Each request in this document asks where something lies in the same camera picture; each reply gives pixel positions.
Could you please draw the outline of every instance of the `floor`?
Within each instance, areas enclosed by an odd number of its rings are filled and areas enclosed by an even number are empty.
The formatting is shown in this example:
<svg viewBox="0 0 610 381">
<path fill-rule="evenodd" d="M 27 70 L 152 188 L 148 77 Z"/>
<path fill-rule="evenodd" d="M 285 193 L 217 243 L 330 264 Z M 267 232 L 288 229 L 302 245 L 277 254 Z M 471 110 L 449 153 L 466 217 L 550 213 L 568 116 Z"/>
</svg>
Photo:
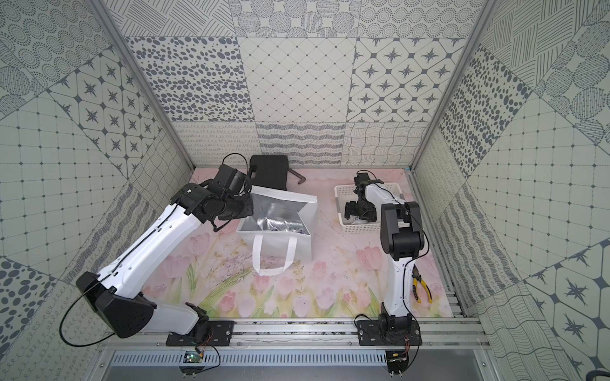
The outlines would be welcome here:
<svg viewBox="0 0 610 381">
<path fill-rule="evenodd" d="M 217 170 L 196 169 L 192 182 L 214 177 Z M 235 232 L 233 221 L 218 233 L 204 224 L 188 236 L 148 279 L 143 292 L 165 302 L 191 302 L 213 318 L 340 318 L 358 313 L 377 316 L 387 288 L 387 254 L 379 233 L 343 234 L 334 187 L 353 183 L 355 169 L 300 169 L 307 181 L 297 185 L 289 174 L 289 191 L 318 197 L 318 226 L 312 242 L 313 260 L 295 263 L 282 274 L 258 276 L 251 249 Z M 413 195 L 402 169 L 375 169 L 384 182 L 399 183 L 404 198 Z M 432 303 L 416 303 L 417 317 L 453 317 L 434 253 L 417 260 L 432 293 Z M 275 267 L 273 258 L 262 266 Z"/>
</svg>

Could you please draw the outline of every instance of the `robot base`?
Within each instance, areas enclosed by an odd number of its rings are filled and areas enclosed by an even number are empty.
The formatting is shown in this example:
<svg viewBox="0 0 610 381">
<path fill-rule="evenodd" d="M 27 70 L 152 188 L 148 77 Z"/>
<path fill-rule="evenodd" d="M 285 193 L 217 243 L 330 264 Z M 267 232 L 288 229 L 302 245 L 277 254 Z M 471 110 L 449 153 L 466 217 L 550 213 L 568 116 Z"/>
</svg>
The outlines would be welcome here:
<svg viewBox="0 0 610 381">
<path fill-rule="evenodd" d="M 417 321 L 411 321 L 411 329 L 388 330 L 382 334 L 382 327 L 379 321 L 358 320 L 358 342 L 360 346 L 382 346 L 397 345 L 404 346 L 404 337 L 407 337 L 411 346 L 422 345 L 422 335 Z"/>
<path fill-rule="evenodd" d="M 167 336 L 165 345 L 168 347 L 191 347 L 205 343 L 207 339 L 212 336 L 208 345 L 217 347 L 227 347 L 231 343 L 231 337 L 233 336 L 234 321 L 231 320 L 214 320 L 205 323 L 206 334 L 202 340 L 197 339 L 193 335 L 186 334 L 180 335 L 178 333 L 170 332 Z"/>
<path fill-rule="evenodd" d="M 214 320 L 210 321 L 207 317 L 206 311 L 191 304 L 186 303 L 192 308 L 197 315 L 199 320 L 195 323 L 193 329 L 181 335 L 176 332 L 170 332 L 167 336 L 165 345 L 168 347 L 190 347 L 199 346 L 204 343 L 208 343 L 214 346 L 226 347 L 231 342 L 231 336 L 233 336 L 233 327 L 235 322 L 231 320 Z"/>
</svg>

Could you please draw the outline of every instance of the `dotted circle pattern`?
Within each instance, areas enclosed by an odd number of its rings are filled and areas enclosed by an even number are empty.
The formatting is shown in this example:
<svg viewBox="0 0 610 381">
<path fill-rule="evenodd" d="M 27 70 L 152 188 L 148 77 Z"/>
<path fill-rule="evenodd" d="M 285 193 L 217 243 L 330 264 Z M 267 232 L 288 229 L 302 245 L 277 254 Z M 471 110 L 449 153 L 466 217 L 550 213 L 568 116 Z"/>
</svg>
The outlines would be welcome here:
<svg viewBox="0 0 610 381">
<path fill-rule="evenodd" d="M 465 38 L 481 5 L 480 0 L 363 0 L 359 37 Z"/>
</svg>

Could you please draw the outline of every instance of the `black cable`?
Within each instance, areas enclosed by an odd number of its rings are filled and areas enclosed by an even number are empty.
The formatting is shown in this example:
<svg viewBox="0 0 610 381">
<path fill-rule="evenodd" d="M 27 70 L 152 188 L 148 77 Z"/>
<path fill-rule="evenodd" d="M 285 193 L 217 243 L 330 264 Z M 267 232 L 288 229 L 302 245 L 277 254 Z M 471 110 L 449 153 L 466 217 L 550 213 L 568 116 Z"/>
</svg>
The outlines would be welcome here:
<svg viewBox="0 0 610 381">
<path fill-rule="evenodd" d="M 371 171 L 369 171 L 368 169 L 360 169 L 359 171 L 356 171 L 356 174 L 359 174 L 360 172 L 368 172 L 370 174 L 373 175 L 373 177 L 375 178 L 375 180 L 377 180 L 377 176 L 375 176 L 374 173 L 372 173 Z"/>
<path fill-rule="evenodd" d="M 211 368 L 204 368 L 204 369 L 203 369 L 201 372 L 205 372 L 205 371 L 208 371 L 208 370 L 210 370 L 210 369 L 214 369 L 214 368 L 217 368 L 217 367 L 219 367 L 219 366 L 220 366 L 220 353 L 218 353 L 218 349 L 216 349 L 216 347 L 215 347 L 215 346 L 213 346 L 213 345 L 211 345 L 211 344 L 209 344 L 208 346 L 210 346 L 210 347 L 214 348 L 214 350 L 216 351 L 216 354 L 218 355 L 218 365 L 214 365 L 214 366 L 213 366 L 213 367 L 211 367 Z"/>
<path fill-rule="evenodd" d="M 70 312 L 70 310 L 72 310 L 72 308 L 74 307 L 74 305 L 76 304 L 76 302 L 78 302 L 83 296 L 85 296 L 89 291 L 91 291 L 95 286 L 99 285 L 100 283 L 102 283 L 103 281 L 105 281 L 106 279 L 108 279 L 108 277 L 110 277 L 112 275 L 113 272 L 115 272 L 116 269 L 118 269 L 118 267 L 121 265 L 121 263 L 125 260 L 125 258 L 128 257 L 129 254 L 131 254 L 134 250 L 136 250 L 138 248 L 138 246 L 140 246 L 144 241 L 146 241 L 148 239 L 148 237 L 150 237 L 154 232 L 157 232 L 158 228 L 161 227 L 161 225 L 163 225 L 164 223 L 167 222 L 167 220 L 171 217 L 172 214 L 174 214 L 174 212 L 176 211 L 176 209 L 178 208 L 178 204 L 176 204 L 176 206 L 174 207 L 174 209 L 171 211 L 171 213 L 163 220 L 161 221 L 161 223 L 159 225 L 157 225 L 156 229 L 153 229 L 152 232 L 150 232 L 146 237 L 144 237 L 143 240 L 141 240 L 140 242 L 138 242 L 138 244 L 136 244 L 134 246 L 133 249 L 131 249 L 127 254 L 125 254 L 125 256 L 123 258 L 121 258 L 121 260 L 117 263 L 117 265 L 114 267 L 114 269 L 111 270 L 110 274 L 106 275 L 104 278 L 102 278 L 102 280 L 97 281 L 97 283 L 95 283 L 94 285 L 92 285 L 91 287 L 87 288 L 78 298 L 76 298 L 76 300 L 68 307 L 68 309 L 66 310 L 66 313 L 63 314 L 62 320 L 59 322 L 59 338 L 62 339 L 62 341 L 64 343 L 66 343 L 66 345 L 69 345 L 71 347 L 76 347 L 76 348 L 81 348 L 81 347 L 90 347 L 92 345 L 95 344 L 99 344 L 104 340 L 109 339 L 110 337 L 114 336 L 114 333 L 111 333 L 110 335 L 106 336 L 103 339 L 100 339 L 94 343 L 88 343 L 88 344 L 73 344 L 70 343 L 68 340 L 66 340 L 66 338 L 63 336 L 63 332 L 62 332 L 62 328 L 63 328 L 63 322 L 66 320 L 66 317 L 68 317 L 68 313 Z"/>
<path fill-rule="evenodd" d="M 413 316 L 413 320 L 415 320 L 415 322 L 417 323 L 417 326 L 419 326 L 419 322 L 417 321 L 417 319 L 415 318 L 415 315 L 413 315 L 413 313 L 411 313 L 411 310 L 409 309 L 409 307 L 407 307 L 407 303 L 404 302 L 404 282 L 405 282 L 405 277 L 407 274 L 407 265 L 409 263 L 411 263 L 411 261 L 414 261 L 415 259 L 412 259 L 410 261 L 408 261 L 407 263 L 404 264 L 404 270 L 403 270 L 403 306 L 406 308 L 407 312 L 409 312 L 411 314 L 411 316 Z M 413 359 L 411 360 L 411 362 L 407 365 L 407 368 L 405 369 L 405 371 L 407 369 L 409 369 L 411 367 L 411 365 L 413 365 L 413 362 L 415 361 L 415 359 L 417 358 L 417 354 L 419 353 L 419 347 L 420 344 L 417 344 L 417 349 L 415 350 L 415 355 L 413 356 Z"/>
<path fill-rule="evenodd" d="M 244 194 L 250 194 L 250 192 L 252 190 L 252 185 L 250 184 L 250 176 L 248 175 L 248 173 L 249 173 L 248 161 L 246 160 L 246 157 L 244 155 L 240 154 L 239 152 L 232 152 L 232 153 L 228 154 L 227 156 L 223 157 L 222 164 L 224 164 L 224 160 L 226 158 L 228 158 L 229 156 L 231 156 L 231 155 L 239 155 L 239 156 L 242 157 L 243 161 L 246 162 L 246 180 L 244 181 L 244 184 L 243 184 L 243 190 L 240 191 L 240 193 L 244 192 Z"/>
<path fill-rule="evenodd" d="M 231 155 L 239 155 L 239 156 L 242 157 L 243 161 L 246 162 L 246 174 L 247 174 L 248 173 L 248 161 L 246 160 L 246 157 L 244 155 L 240 154 L 239 152 L 232 152 L 232 153 L 228 154 L 227 156 L 223 157 L 223 163 L 222 164 L 224 164 L 224 160 L 226 158 L 228 158 L 229 156 L 231 156 Z"/>
</svg>

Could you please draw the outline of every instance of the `patterned tile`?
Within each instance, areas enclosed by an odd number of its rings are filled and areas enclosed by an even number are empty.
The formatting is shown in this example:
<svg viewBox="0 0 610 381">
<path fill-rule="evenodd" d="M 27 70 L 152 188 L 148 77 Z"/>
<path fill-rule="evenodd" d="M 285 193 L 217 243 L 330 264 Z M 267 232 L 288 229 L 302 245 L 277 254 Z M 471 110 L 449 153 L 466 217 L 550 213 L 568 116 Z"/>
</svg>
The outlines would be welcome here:
<svg viewBox="0 0 610 381">
<path fill-rule="evenodd" d="M 8 352 L 13 340 L 21 335 L 38 306 L 45 302 L 49 290 L 55 286 L 57 279 L 13 262 L 0 258 L 0 291 L 3 295 L 0 310 L 0 321 L 4 324 L 0 330 L 0 363 Z"/>
<path fill-rule="evenodd" d="M 610 236 L 610 157 L 534 93 L 468 178 L 520 273 Z"/>
<path fill-rule="evenodd" d="M 467 307 L 521 281 L 467 183 L 436 221 L 436 228 Z"/>
<path fill-rule="evenodd" d="M 358 36 L 465 38 L 482 4 L 482 0 L 363 0 Z"/>
<path fill-rule="evenodd" d="M 465 182 L 438 129 L 432 132 L 414 173 L 426 210 L 436 221 Z"/>
<path fill-rule="evenodd" d="M 257 122 L 345 122 L 354 41 L 239 38 Z"/>
<path fill-rule="evenodd" d="M 131 183 L 125 184 L 61 279 L 73 283 L 84 271 L 96 272 L 108 265 L 146 231 L 158 215 Z"/>
<path fill-rule="evenodd" d="M 257 123 L 263 155 L 286 155 L 290 165 L 339 165 L 345 123 Z"/>
<path fill-rule="evenodd" d="M 112 47 L 48 92 L 125 177 L 140 163 L 160 128 Z"/>
<path fill-rule="evenodd" d="M 599 0 L 501 0 L 481 44 L 536 86 Z"/>
<path fill-rule="evenodd" d="M 165 130 L 159 127 L 157 133 L 129 182 L 161 214 L 170 198 L 188 183 L 192 172 Z"/>
<path fill-rule="evenodd" d="M 59 338 L 59 322 L 79 290 L 63 282 L 49 289 L 45 302 L 38 307 L 25 332 L 0 360 L 0 378 L 4 380 L 82 380 L 96 350 L 95 346 L 68 347 Z M 63 325 L 66 339 L 76 344 L 99 340 L 107 325 L 84 301 L 70 311 Z"/>
<path fill-rule="evenodd" d="M 610 155 L 610 13 L 597 16 L 567 43 L 535 91 Z"/>
<path fill-rule="evenodd" d="M 248 161 L 252 155 L 260 155 L 259 137 L 253 122 L 175 122 L 174 130 L 198 166 L 220 165 L 223 157 L 236 148 Z M 243 159 L 232 156 L 225 163 L 243 165 Z"/>
<path fill-rule="evenodd" d="M 583 379 L 524 284 L 479 301 L 468 312 L 481 320 L 506 381 Z"/>
<path fill-rule="evenodd" d="M 464 43 L 460 38 L 358 38 L 348 121 L 430 122 Z"/>
<path fill-rule="evenodd" d="M 0 41 L 0 119 L 43 91 L 38 80 Z"/>
<path fill-rule="evenodd" d="M 253 120 L 235 38 L 126 40 L 172 121 Z"/>
<path fill-rule="evenodd" d="M 48 93 L 0 134 L 2 255 L 57 277 L 127 180 Z"/>
<path fill-rule="evenodd" d="M 110 45 L 83 0 L 7 0 L 0 14 L 0 40 L 45 88 Z"/>
<path fill-rule="evenodd" d="M 525 279 L 581 379 L 595 368 L 610 368 L 609 246 L 604 239 Z"/>
<path fill-rule="evenodd" d="M 342 165 L 408 166 L 427 123 L 347 123 Z"/>
<path fill-rule="evenodd" d="M 466 178 L 508 127 L 530 92 L 479 45 L 439 125 Z"/>
<path fill-rule="evenodd" d="M 361 0 L 230 0 L 243 37 L 356 37 Z"/>
<path fill-rule="evenodd" d="M 235 35 L 228 0 L 105 2 L 126 37 Z"/>
</svg>

